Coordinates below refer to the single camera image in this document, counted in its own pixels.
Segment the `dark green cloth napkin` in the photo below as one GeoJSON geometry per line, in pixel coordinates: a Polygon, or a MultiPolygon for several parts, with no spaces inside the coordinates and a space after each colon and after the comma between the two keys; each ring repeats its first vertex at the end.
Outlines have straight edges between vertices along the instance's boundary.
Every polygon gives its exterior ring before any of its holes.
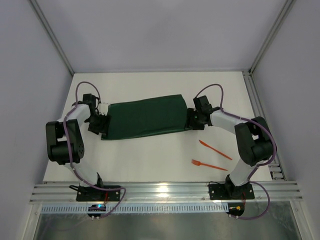
{"type": "Polygon", "coordinates": [[[188,108],[182,95],[167,95],[108,107],[105,141],[126,140],[188,131],[188,108]]]}

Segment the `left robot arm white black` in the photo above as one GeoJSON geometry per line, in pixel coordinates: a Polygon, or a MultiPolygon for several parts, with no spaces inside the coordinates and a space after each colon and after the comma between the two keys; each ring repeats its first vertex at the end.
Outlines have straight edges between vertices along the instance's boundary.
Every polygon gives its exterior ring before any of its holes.
{"type": "Polygon", "coordinates": [[[106,135],[110,124],[108,105],[91,93],[76,101],[65,117],[45,125],[47,155],[51,162],[66,167],[82,187],[102,190],[104,183],[99,173],[85,163],[85,144],[81,126],[88,123],[88,131],[106,135]]]}

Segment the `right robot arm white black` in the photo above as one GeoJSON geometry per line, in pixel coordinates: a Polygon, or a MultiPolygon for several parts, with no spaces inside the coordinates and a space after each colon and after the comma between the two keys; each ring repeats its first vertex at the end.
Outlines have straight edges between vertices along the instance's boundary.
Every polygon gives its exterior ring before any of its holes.
{"type": "Polygon", "coordinates": [[[186,126],[191,130],[213,126],[234,134],[240,157],[224,183],[209,184],[210,199],[240,200],[246,195],[253,199],[250,178],[277,150],[265,119],[260,116],[243,118],[226,112],[220,106],[212,107],[205,95],[195,97],[193,103],[195,108],[187,110],[186,126]]]}

